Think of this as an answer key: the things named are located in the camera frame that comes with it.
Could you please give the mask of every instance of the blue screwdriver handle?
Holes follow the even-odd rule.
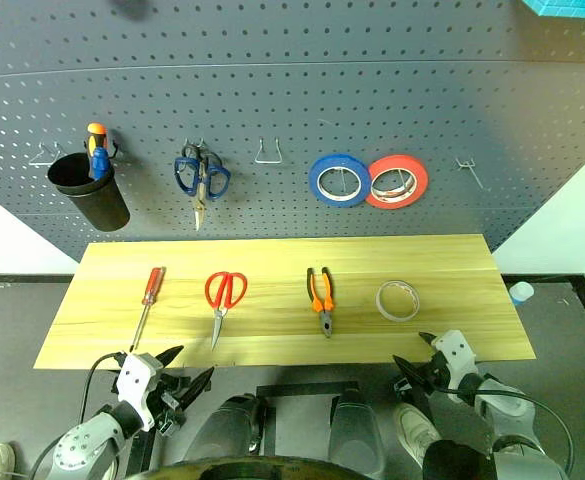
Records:
[[[211,189],[212,184],[212,177],[215,175],[221,175],[225,177],[225,183],[223,186],[216,192],[213,192]],[[227,191],[228,187],[230,186],[230,172],[227,168],[223,168],[220,165],[208,165],[208,175],[206,179],[206,190],[207,196],[210,200],[216,200],[217,198],[221,198],[223,194]]]
[[[112,167],[110,166],[108,151],[103,147],[96,147],[92,154],[92,178],[99,180],[110,168]]]
[[[192,183],[186,185],[181,179],[181,173],[185,170],[193,170]],[[199,161],[196,158],[177,157],[174,159],[174,178],[176,183],[186,194],[193,197],[196,195],[196,189],[199,186],[201,178],[199,177]]]

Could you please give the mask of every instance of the white wall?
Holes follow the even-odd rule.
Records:
[[[502,273],[585,274],[585,165],[494,258]]]
[[[0,205],[0,274],[74,273],[77,263]]]

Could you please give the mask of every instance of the gray pegboard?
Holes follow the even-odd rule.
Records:
[[[494,248],[585,163],[585,20],[516,1],[128,4],[0,2],[0,203],[75,258],[139,239],[482,232]],[[124,149],[132,219],[111,234],[27,166],[40,141],[80,150],[93,120]],[[199,233],[172,176],[185,137],[233,174]],[[254,164],[259,137],[283,165]],[[339,151],[416,155],[429,189],[396,211],[327,207],[307,171]]]

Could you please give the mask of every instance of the pliers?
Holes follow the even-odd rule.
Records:
[[[325,301],[321,302],[316,295],[316,290],[314,289],[314,270],[312,268],[308,268],[308,295],[310,295],[310,300],[312,300],[312,310],[319,314],[319,324],[321,325],[323,334],[327,338],[330,338],[332,336],[332,310],[334,310],[332,279],[330,278],[330,272],[327,267],[321,269],[321,274],[323,276],[323,283],[325,284]]]

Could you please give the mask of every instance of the blue object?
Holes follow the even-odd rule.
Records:
[[[585,18],[585,0],[523,0],[537,15]]]
[[[181,190],[183,190],[186,194],[188,194],[190,197],[194,197],[199,187],[199,183],[203,181],[200,172],[201,163],[203,163],[204,167],[206,168],[206,174],[204,174],[206,197],[210,200],[216,200],[217,198],[223,196],[223,194],[227,191],[228,186],[230,185],[230,172],[226,168],[223,168],[221,165],[214,165],[209,163],[207,159],[198,160],[196,158],[190,157],[176,158],[174,160],[174,178],[176,178],[176,183],[179,184]],[[186,185],[185,183],[183,183],[183,180],[181,179],[181,173],[186,169],[193,171],[192,183],[190,185]],[[222,175],[223,177],[225,177],[225,183],[217,192],[212,192],[210,190],[212,177],[214,175]]]
[[[98,180],[111,168],[108,151],[103,147],[96,147],[92,154],[92,178]]]
[[[329,170],[348,170],[359,180],[359,187],[348,195],[332,195],[321,186],[321,176]],[[351,155],[336,153],[319,158],[308,175],[310,190],[316,198],[332,207],[352,207],[361,203],[370,194],[372,180],[368,167]]]

